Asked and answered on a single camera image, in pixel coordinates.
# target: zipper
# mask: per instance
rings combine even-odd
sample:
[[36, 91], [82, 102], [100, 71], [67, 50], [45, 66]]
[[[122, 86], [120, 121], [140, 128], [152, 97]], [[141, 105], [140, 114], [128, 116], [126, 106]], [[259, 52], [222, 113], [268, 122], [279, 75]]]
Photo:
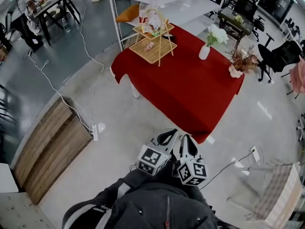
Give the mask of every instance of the zipper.
[[170, 198], [170, 196], [167, 196], [165, 229], [170, 229], [170, 219], [171, 219], [170, 216], [171, 216], [171, 198]]

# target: flower pot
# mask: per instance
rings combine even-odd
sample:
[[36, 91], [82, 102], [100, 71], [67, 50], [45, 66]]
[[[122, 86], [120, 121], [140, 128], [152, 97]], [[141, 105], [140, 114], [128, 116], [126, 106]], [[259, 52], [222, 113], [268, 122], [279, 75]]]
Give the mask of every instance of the flower pot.
[[229, 67], [229, 72], [230, 72], [230, 76], [233, 78], [239, 78], [243, 74], [243, 72], [236, 70], [234, 65], [231, 65]]
[[199, 53], [199, 58], [202, 60], [205, 60], [208, 57], [209, 52], [210, 52], [209, 46], [206, 46], [206, 45], [202, 46], [200, 53]]

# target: bottle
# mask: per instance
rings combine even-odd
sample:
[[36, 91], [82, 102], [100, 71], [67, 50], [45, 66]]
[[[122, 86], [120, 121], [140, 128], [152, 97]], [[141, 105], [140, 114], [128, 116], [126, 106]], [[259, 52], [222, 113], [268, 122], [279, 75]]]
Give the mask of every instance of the bottle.
[[69, 33], [71, 31], [71, 29], [70, 29], [68, 23], [66, 22], [65, 18], [62, 18], [62, 26], [64, 27], [64, 29], [67, 33]]
[[148, 15], [147, 15], [147, 3], [144, 2], [140, 2], [139, 5], [139, 18], [140, 18], [140, 23], [146, 23], [147, 19], [148, 19]]

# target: wooden table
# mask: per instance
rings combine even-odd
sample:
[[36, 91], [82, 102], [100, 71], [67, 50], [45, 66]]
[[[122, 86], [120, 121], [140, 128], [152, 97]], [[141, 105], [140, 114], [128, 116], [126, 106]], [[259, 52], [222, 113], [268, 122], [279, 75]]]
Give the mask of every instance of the wooden table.
[[39, 21], [41, 23], [41, 27], [42, 27], [42, 30], [43, 30], [43, 33], [44, 33], [44, 36], [46, 37], [47, 41], [48, 41], [48, 44], [50, 44], [50, 34], [49, 34], [49, 31], [48, 31], [48, 27], [46, 25], [46, 20], [45, 20], [45, 17], [44, 17], [44, 14], [46, 14], [58, 27], [60, 27], [61, 29], [63, 29], [63, 27], [57, 22], [56, 19], [54, 19], [49, 13], [48, 13], [48, 10], [55, 6], [56, 4], [59, 4], [61, 2], [64, 3], [64, 6], [66, 6], [70, 13], [72, 14], [72, 16], [74, 17], [74, 19], [80, 23], [77, 19], [77, 17], [75, 16], [74, 14], [74, 11], [73, 9], [71, 8], [71, 6], [69, 5], [69, 3], [75, 8], [75, 6], [72, 4], [71, 0], [68, 0], [69, 2], [67, 2], [67, 0], [47, 0], [46, 3], [47, 5], [45, 5], [39, 12], [35, 13], [34, 14], [34, 18], [39, 18]]
[[[240, 15], [243, 18], [243, 23], [238, 23], [235, 17]], [[218, 16], [220, 17], [219, 27], [224, 29], [228, 35], [236, 39], [235, 49], [237, 49], [241, 39], [245, 35], [250, 35], [253, 29], [253, 23], [246, 19], [246, 17], [234, 10], [226, 7], [218, 11]]]
[[232, 78], [231, 63], [211, 47], [206, 60], [199, 59], [205, 44], [175, 25], [171, 30], [177, 47], [161, 59], [161, 65], [149, 64], [130, 49], [114, 60], [111, 71], [117, 82], [128, 74], [134, 87], [182, 130], [202, 143], [214, 130], [244, 76]]

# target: wooden panel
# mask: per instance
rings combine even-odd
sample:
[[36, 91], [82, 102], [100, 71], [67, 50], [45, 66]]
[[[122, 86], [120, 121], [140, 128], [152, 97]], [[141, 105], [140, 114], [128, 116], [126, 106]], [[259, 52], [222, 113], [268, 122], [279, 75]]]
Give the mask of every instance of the wooden panel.
[[70, 162], [92, 140], [75, 116], [40, 155], [25, 184], [33, 204], [38, 204]]
[[24, 183], [40, 154], [71, 115], [72, 111], [59, 99], [37, 125], [24, 146], [14, 169], [20, 187], [24, 187]]

